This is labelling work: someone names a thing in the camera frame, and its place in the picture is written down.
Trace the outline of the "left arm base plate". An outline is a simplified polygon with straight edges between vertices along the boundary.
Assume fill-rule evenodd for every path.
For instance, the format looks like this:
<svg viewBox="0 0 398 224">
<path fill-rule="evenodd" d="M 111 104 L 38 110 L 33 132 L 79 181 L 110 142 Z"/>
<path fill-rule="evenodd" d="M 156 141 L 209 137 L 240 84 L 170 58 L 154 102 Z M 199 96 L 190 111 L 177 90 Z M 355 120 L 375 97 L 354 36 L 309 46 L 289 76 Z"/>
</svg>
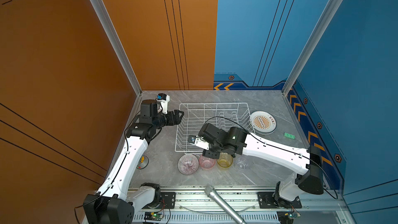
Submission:
<svg viewBox="0 0 398 224">
<path fill-rule="evenodd" d="M 161 209 L 166 204 L 167 209 L 174 209 L 176 203 L 176 192 L 164 192 L 160 194 L 160 200 L 155 200 L 155 203 L 147 204 L 143 209 Z"/>
</svg>

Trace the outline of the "pink plastic cup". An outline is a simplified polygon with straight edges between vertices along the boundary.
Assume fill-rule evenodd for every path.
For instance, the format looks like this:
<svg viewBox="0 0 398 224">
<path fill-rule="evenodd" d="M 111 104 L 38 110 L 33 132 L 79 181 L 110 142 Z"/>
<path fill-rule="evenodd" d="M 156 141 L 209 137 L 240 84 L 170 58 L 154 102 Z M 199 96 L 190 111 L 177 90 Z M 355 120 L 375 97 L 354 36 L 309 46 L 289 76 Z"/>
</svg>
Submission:
<svg viewBox="0 0 398 224">
<path fill-rule="evenodd" d="M 204 156 L 199 157 L 199 164 L 200 164 L 201 168 L 204 170 L 212 169 L 214 167 L 215 163 L 216 163 L 215 159 L 207 158 Z"/>
</svg>

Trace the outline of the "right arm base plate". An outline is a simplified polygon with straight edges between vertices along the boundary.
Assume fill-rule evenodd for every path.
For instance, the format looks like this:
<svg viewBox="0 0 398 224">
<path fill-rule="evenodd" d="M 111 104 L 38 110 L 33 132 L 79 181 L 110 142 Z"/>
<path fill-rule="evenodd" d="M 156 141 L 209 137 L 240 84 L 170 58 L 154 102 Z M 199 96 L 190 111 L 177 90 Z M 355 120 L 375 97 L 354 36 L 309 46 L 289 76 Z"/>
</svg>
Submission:
<svg viewBox="0 0 398 224">
<path fill-rule="evenodd" d="M 258 192 L 258 203 L 261 209 L 272 209 L 272 208 L 285 208 L 291 209 L 300 209 L 302 208 L 301 200 L 299 197 L 296 197 L 295 200 L 289 202 L 282 198 L 276 198 L 274 192 Z"/>
</svg>

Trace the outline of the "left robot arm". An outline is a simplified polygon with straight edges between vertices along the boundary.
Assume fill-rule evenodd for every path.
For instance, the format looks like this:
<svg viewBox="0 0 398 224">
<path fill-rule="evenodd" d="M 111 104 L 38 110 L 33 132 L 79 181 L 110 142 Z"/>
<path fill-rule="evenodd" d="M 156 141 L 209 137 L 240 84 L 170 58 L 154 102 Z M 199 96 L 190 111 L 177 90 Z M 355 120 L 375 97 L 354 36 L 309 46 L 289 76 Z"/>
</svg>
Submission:
<svg viewBox="0 0 398 224">
<path fill-rule="evenodd" d="M 160 93 L 154 100 L 143 100 L 140 112 L 124 131 L 124 146 L 108 178 L 81 207 L 89 224 L 130 224 L 136 211 L 156 207 L 161 201 L 158 184 L 144 183 L 127 199 L 130 182 L 150 142 L 165 126 L 179 125 L 184 113 L 168 111 L 170 97 Z"/>
</svg>

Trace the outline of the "yellow plastic cup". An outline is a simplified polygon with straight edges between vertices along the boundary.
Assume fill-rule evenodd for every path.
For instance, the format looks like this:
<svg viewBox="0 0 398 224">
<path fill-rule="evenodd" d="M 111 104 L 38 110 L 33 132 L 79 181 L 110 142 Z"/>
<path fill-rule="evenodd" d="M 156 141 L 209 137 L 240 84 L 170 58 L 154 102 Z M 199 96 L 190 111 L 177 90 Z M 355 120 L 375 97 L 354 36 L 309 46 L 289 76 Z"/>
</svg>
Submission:
<svg viewBox="0 0 398 224">
<path fill-rule="evenodd" d="M 219 156 L 219 159 L 217 159 L 217 164 L 221 168 L 229 168 L 233 164 L 233 157 L 232 155 L 222 152 Z"/>
</svg>

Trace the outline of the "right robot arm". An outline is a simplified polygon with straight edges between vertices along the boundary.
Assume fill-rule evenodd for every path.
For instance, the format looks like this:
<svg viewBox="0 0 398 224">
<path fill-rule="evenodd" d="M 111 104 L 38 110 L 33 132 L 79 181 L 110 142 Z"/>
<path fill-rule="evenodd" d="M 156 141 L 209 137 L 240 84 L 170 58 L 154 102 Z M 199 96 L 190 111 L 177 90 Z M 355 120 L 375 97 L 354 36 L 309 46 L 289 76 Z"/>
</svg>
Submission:
<svg viewBox="0 0 398 224">
<path fill-rule="evenodd" d="M 202 155 L 207 158 L 219 159 L 222 153 L 245 155 L 291 170 L 291 176 L 278 182 L 273 194 L 274 202 L 279 207 L 290 208 L 303 193 L 324 193 L 322 156 L 317 147 L 291 147 L 261 138 L 241 127 L 225 131 L 211 123 L 204 124 L 199 133 L 189 137 L 188 141 L 202 148 Z"/>
</svg>

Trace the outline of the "clear plastic cup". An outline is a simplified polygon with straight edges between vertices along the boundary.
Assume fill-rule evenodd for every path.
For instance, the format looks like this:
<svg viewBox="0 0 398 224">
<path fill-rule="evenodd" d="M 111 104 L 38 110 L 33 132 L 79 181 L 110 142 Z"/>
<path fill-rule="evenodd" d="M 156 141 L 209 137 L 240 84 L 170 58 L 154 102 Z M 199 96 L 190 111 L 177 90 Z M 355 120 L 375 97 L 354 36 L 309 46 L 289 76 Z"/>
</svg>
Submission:
<svg viewBox="0 0 398 224">
<path fill-rule="evenodd" d="M 246 157 L 239 157 L 235 165 L 238 170 L 247 170 L 250 168 L 250 161 Z"/>
</svg>

